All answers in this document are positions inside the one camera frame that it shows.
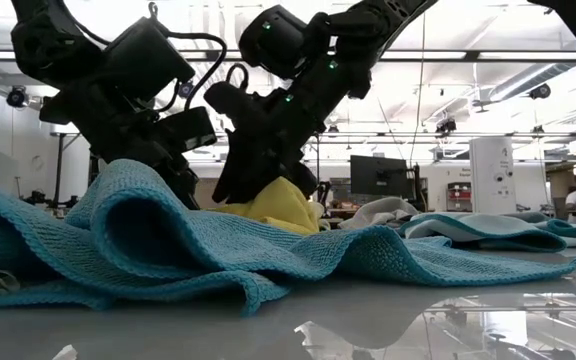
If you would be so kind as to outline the grey microfiber towel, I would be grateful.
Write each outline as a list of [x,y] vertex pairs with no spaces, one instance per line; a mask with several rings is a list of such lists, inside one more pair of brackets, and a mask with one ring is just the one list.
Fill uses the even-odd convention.
[[338,227],[343,230],[373,225],[397,228],[418,214],[419,211],[406,200],[399,197],[386,197],[361,206],[350,219],[340,222]]

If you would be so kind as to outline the black monitor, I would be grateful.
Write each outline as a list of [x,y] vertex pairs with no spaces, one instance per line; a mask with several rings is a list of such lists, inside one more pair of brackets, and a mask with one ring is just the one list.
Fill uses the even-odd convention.
[[350,158],[351,193],[358,195],[398,196],[410,199],[405,160],[352,155]]

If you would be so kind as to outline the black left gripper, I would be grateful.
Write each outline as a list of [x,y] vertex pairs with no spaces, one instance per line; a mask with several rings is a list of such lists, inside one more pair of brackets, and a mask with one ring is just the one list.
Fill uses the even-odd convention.
[[166,169],[164,180],[179,200],[190,210],[200,209],[195,199],[198,177],[182,155],[181,113],[162,118],[117,94],[60,92],[42,107],[40,119],[74,124],[91,152],[108,163],[131,159]]

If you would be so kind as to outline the teal blue microfiber towel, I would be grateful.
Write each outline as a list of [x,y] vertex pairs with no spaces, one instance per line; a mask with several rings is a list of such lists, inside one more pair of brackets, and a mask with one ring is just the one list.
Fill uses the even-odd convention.
[[119,299],[179,301],[239,288],[244,312],[293,284],[334,273],[415,285],[498,286],[555,279],[548,264],[405,240],[387,226],[301,235],[244,217],[186,208],[150,167],[108,165],[64,219],[0,192],[0,270],[21,284],[0,307]]

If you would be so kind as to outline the yellow microfiber towel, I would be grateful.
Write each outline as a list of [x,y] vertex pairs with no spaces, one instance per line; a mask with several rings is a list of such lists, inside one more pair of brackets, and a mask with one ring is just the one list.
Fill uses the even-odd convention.
[[213,208],[301,235],[319,231],[319,216],[303,193],[290,181],[278,177],[253,200]]

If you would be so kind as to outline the light blue microfiber towel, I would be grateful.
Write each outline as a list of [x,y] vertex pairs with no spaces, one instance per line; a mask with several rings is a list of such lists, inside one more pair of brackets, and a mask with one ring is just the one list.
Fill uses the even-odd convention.
[[576,224],[538,212],[423,213],[398,232],[407,239],[443,236],[454,247],[550,253],[576,247]]

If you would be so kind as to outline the red storage shelf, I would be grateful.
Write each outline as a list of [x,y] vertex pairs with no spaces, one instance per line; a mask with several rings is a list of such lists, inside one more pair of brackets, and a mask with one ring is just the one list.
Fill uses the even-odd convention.
[[446,210],[448,212],[471,212],[472,209],[471,183],[448,183],[446,191]]

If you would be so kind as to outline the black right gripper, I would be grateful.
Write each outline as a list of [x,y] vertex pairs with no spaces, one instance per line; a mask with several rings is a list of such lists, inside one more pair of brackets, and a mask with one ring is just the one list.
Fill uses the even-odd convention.
[[238,87],[233,91],[235,130],[226,131],[229,150],[212,199],[246,203],[279,176],[290,177],[309,198],[318,180],[297,161],[303,158],[302,147],[309,138],[325,129],[329,86],[302,78],[265,96]]

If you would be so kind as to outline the white kiosk column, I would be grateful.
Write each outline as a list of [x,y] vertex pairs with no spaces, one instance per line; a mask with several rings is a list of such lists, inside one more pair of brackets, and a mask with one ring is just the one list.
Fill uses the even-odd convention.
[[508,214],[516,211],[512,140],[479,137],[470,141],[472,204],[475,213]]

